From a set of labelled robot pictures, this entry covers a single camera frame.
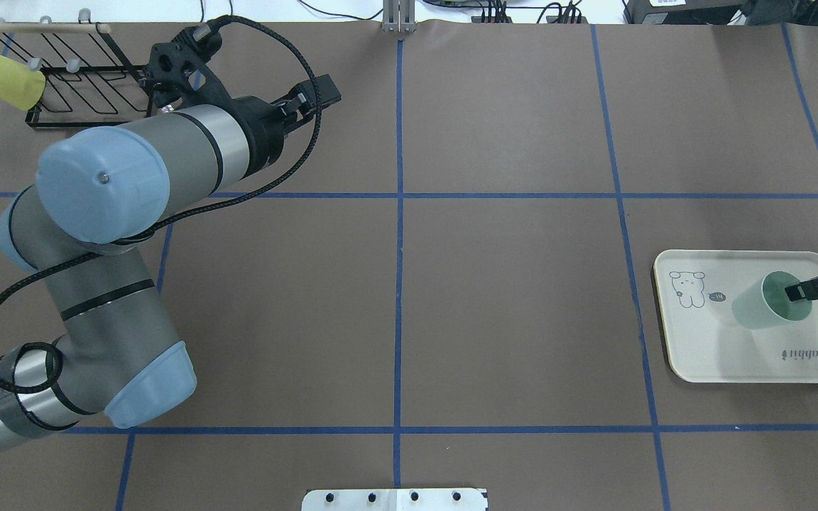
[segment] wooden handle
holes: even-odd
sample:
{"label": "wooden handle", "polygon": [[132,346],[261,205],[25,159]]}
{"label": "wooden handle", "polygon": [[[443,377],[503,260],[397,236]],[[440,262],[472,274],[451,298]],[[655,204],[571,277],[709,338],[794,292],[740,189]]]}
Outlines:
{"label": "wooden handle", "polygon": [[108,23],[0,23],[4,33],[111,33]]}

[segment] gray metal bracket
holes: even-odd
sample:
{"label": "gray metal bracket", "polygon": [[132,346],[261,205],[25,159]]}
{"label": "gray metal bracket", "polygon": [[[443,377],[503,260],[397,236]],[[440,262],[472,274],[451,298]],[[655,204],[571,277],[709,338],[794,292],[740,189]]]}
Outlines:
{"label": "gray metal bracket", "polygon": [[415,32],[415,0],[383,0],[384,32]]}

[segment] black wire rack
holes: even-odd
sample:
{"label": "black wire rack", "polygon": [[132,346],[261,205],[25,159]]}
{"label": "black wire rack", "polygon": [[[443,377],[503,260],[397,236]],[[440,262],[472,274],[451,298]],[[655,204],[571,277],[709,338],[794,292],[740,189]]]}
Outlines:
{"label": "black wire rack", "polygon": [[[78,30],[78,25],[87,27]],[[45,77],[43,96],[27,111],[27,126],[116,126],[152,116],[153,100],[138,86],[143,65],[132,64],[108,25],[43,19],[0,23],[0,28],[0,54],[37,67]],[[84,39],[85,55],[78,51],[77,38]]]}

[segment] tray logo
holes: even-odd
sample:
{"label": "tray logo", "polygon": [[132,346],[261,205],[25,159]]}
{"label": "tray logo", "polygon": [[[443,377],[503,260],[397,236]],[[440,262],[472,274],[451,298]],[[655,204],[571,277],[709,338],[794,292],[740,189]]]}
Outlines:
{"label": "tray logo", "polygon": [[783,349],[782,360],[818,360],[816,349]]}

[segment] white tray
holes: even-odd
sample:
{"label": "white tray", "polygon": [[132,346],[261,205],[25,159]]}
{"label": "white tray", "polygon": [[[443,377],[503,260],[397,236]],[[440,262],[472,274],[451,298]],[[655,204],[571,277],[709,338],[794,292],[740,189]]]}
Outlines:
{"label": "white tray", "polygon": [[[801,281],[818,276],[818,253],[665,250],[653,269],[668,361],[680,378],[818,383],[818,300],[808,317],[788,326],[749,330],[731,313],[734,298],[769,272]],[[685,275],[675,282],[672,273]]]}

